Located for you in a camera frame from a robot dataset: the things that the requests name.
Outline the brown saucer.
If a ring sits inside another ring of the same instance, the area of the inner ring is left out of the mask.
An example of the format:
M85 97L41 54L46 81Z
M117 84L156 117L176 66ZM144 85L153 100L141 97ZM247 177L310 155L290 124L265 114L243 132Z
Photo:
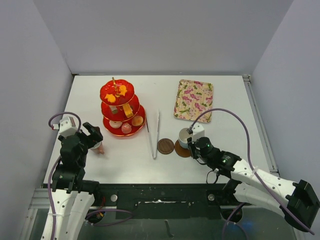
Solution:
M176 154L182 158L188 158L191 156L190 150L188 148L181 147L180 142L178 140L174 144L174 150Z

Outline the pink handled white cup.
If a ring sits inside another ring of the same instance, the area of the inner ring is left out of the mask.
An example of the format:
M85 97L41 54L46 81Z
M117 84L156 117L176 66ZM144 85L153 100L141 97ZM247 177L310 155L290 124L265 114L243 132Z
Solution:
M102 142L98 142L97 144L95 144L91 150L95 153L95 154L105 154L105 150L104 150L104 146Z

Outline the blue mug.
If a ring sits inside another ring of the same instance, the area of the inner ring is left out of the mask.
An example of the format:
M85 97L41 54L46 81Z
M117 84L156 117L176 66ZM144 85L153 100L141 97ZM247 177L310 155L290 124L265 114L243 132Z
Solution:
M188 139L193 137L193 134L189 133L188 130L188 128L183 128L178 134L178 142L183 149L188 149Z

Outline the dark wooden coaster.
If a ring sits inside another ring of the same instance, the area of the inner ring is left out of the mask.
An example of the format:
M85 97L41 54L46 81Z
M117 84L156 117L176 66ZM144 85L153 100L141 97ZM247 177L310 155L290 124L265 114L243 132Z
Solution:
M169 138L162 138L157 143L157 150L164 155L170 154L175 148L173 141Z

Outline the white frosted donut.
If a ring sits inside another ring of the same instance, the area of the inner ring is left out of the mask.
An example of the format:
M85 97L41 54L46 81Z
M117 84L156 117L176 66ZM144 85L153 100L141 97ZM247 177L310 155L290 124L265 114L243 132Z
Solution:
M122 126L122 122L121 121L112 121L112 120L110 120L109 121L109 125L110 125L110 127L111 128L113 128L113 129L118 129L118 128L120 128L121 126Z

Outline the metal tongs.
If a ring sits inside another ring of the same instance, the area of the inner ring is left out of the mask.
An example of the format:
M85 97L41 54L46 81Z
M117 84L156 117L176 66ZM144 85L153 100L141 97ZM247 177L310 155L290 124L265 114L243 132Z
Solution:
M147 130L147 137L149 143L149 149L153 160L157 159L157 143L159 140L160 131L160 110L153 112L151 115L146 114L145 123Z

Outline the chocolate cake slice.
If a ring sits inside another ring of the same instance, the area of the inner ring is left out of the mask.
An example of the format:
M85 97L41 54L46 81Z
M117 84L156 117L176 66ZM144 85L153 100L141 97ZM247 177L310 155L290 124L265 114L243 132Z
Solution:
M111 110L112 114L114 114L114 115L118 113L118 109L116 106L110 106L110 110Z

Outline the red three-tier cake stand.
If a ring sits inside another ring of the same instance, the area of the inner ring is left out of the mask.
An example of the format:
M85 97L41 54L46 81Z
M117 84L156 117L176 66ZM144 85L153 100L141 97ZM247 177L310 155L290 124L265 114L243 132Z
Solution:
M114 136L132 136L146 123L146 110L129 81L113 77L101 87L99 96L103 125Z

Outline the orange cookie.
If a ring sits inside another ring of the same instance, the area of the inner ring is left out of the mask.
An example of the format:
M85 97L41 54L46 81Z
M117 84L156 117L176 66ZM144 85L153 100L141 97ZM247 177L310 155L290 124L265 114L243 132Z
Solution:
M117 97L113 94L106 94L104 97L105 100L107 100L109 103L115 103L117 100Z

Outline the yellow layered cake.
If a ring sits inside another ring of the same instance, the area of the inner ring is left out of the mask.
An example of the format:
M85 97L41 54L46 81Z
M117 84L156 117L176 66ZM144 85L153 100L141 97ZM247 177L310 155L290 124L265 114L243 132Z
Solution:
M130 106L129 103L126 103L122 106L124 114L127 118L131 118L134 114L133 114L133 110Z

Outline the brown bread roll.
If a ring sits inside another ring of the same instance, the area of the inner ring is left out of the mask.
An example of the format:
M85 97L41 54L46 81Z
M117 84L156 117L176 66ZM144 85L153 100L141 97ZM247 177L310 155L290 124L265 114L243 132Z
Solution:
M131 124L134 126L134 127L139 127L143 124L144 122L144 118L142 116L135 116L132 118L132 121L131 121Z

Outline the orange fish biscuit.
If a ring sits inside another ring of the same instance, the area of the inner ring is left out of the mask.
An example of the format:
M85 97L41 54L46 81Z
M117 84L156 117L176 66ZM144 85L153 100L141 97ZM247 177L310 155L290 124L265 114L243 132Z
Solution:
M127 87L125 86L125 85L120 85L119 86L119 88L118 88L118 94L120 95L120 96L125 96L126 95L126 93L127 93Z

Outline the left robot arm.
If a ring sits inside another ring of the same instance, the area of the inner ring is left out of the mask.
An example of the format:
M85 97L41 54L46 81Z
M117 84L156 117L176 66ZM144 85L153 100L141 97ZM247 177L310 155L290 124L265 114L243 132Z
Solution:
M73 135L59 135L60 154L49 174L47 183L49 211L43 240L76 240L90 206L100 203L102 193L97 181L85 180L89 149L103 140L100 128L83 123L88 130Z

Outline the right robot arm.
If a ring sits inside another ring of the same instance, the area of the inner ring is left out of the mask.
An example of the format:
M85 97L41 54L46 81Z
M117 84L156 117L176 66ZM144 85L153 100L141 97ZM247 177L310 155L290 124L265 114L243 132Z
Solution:
M194 159L201 159L209 168L229 178L230 187L222 192L227 204L248 203L284 217L297 230L311 230L320 200L307 181L287 180L251 166L239 156L214 147L208 137L196 141L189 137L187 145Z

